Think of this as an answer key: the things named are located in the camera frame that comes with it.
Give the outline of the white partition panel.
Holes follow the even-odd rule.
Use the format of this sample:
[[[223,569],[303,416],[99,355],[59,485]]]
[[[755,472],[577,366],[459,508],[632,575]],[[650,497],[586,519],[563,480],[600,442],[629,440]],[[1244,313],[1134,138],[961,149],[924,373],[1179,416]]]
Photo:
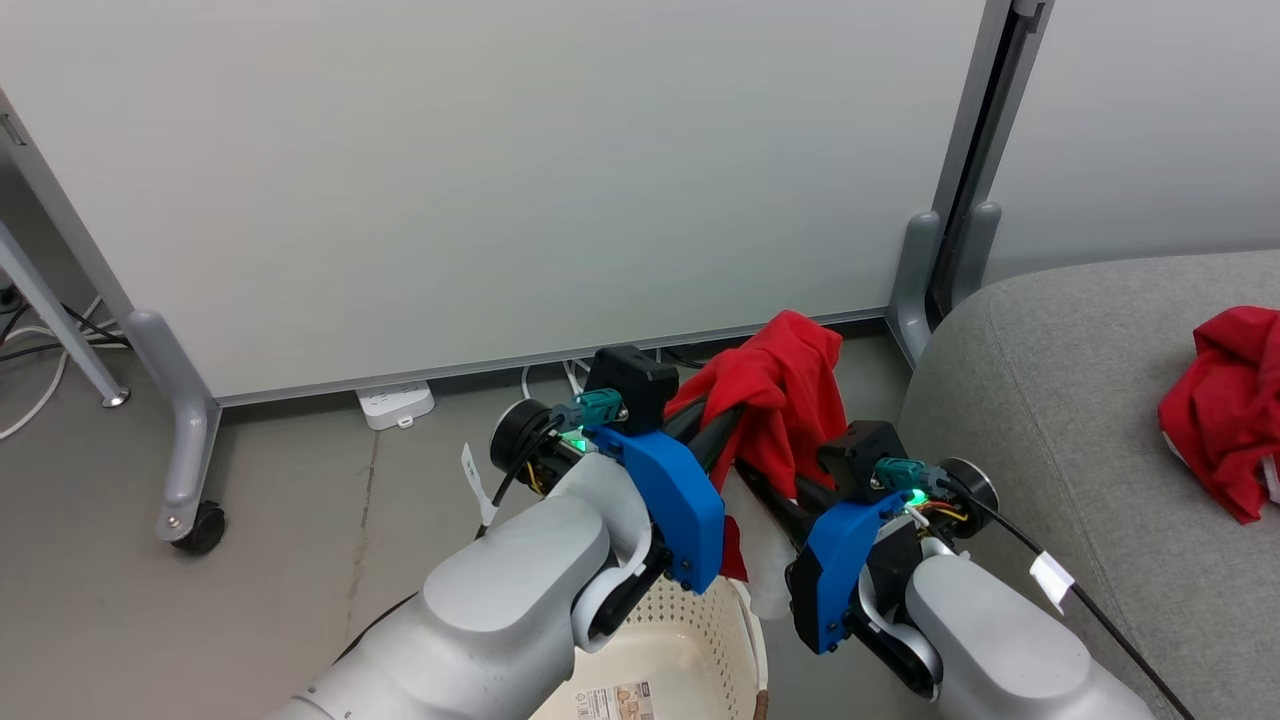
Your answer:
[[[1280,249],[1280,0],[1053,0],[984,281]]]
[[[215,398],[890,305],[987,0],[0,0],[5,140]]]

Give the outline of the grey partition foot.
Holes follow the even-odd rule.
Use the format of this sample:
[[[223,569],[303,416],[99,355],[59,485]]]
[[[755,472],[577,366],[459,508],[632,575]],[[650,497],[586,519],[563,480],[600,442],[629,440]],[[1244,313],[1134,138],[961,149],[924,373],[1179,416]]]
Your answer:
[[[941,234],[942,220],[936,211],[923,211],[909,220],[884,316],[913,370],[931,338],[925,301]]]
[[[172,543],[192,529],[221,420],[221,409],[180,347],[175,333],[154,310],[136,309],[125,333],[173,415],[173,442],[156,521],[160,541]]]
[[[993,201],[977,204],[963,223],[954,252],[954,274],[948,300],[956,307],[982,286],[1002,208]]]

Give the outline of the red garment with white trim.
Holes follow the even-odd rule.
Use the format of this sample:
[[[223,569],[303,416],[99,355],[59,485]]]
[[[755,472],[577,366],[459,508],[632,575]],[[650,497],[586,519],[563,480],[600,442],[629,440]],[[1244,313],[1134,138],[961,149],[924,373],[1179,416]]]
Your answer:
[[[1158,404],[1171,450],[1236,521],[1271,501],[1280,471],[1280,310],[1235,306],[1193,332],[1196,356]]]
[[[736,407],[744,413],[709,478],[724,501],[723,577],[744,583],[751,611],[763,620],[788,615],[785,569],[796,557],[782,527],[748,488],[746,462],[790,503],[796,479],[833,489],[818,448],[847,428],[835,378],[842,338],[808,316],[785,310],[744,345],[714,356],[682,383],[664,418],[701,400],[701,424]]]

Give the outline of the black caster wheel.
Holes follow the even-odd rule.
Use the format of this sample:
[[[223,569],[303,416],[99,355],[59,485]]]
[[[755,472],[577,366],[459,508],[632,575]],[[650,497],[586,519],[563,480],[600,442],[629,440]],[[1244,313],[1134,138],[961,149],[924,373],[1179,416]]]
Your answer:
[[[221,542],[227,530],[227,515],[216,501],[202,500],[196,509],[192,529],[184,537],[170,543],[172,547],[192,557],[211,553]]]

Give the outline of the grey metal table leg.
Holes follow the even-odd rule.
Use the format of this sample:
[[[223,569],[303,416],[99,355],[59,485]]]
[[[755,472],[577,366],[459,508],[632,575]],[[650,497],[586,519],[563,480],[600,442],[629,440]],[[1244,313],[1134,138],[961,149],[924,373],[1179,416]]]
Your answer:
[[[127,402],[131,392],[115,380],[81,331],[82,325],[90,325],[88,320],[78,318],[64,307],[9,227],[1,220],[0,269],[13,281],[28,305],[58,340],[61,351],[67,355],[61,360],[61,366],[74,363],[102,396],[104,407],[119,407]]]

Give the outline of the grey fabric sofa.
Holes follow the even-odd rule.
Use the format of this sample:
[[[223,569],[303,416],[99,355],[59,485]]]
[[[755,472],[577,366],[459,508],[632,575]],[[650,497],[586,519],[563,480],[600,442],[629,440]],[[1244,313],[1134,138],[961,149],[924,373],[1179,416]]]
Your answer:
[[[934,331],[897,424],[977,465],[1197,720],[1280,720],[1280,506],[1236,521],[1157,414],[1194,329],[1244,305],[1280,309],[1280,249],[1001,281]]]

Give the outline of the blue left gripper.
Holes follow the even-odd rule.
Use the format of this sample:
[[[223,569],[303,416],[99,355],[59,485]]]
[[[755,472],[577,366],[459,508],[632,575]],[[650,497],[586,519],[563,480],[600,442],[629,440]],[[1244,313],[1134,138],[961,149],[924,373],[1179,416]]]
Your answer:
[[[708,404],[698,398],[675,411],[664,432],[625,436],[608,424],[584,428],[628,473],[669,552],[672,579],[699,594],[719,575],[724,547],[724,505],[709,477],[742,415],[740,404],[718,414]]]

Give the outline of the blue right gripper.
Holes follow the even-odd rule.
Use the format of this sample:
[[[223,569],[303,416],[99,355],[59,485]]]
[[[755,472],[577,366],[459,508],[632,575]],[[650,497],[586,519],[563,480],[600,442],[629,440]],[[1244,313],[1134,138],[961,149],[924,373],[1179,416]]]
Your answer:
[[[902,514],[913,493],[891,492],[879,502],[859,505],[838,501],[833,489],[796,477],[794,501],[749,462],[737,460],[736,471],[790,544],[800,550],[787,584],[801,642],[822,655],[836,651],[851,635],[877,657],[905,657],[906,646],[861,606],[858,583],[881,528]]]

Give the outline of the white power strip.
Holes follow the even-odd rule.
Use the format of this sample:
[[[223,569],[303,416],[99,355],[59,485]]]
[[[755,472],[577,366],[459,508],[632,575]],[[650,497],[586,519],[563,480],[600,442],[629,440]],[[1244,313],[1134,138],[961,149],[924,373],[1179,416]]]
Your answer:
[[[410,428],[436,405],[425,380],[407,380],[355,391],[365,421],[375,432]]]

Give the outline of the white woven-rim laundry basket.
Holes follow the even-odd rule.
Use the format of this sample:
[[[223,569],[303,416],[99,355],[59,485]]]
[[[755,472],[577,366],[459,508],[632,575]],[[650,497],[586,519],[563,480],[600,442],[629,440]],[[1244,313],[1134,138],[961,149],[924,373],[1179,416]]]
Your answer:
[[[530,720],[768,720],[768,659],[739,582],[705,593],[659,579]]]

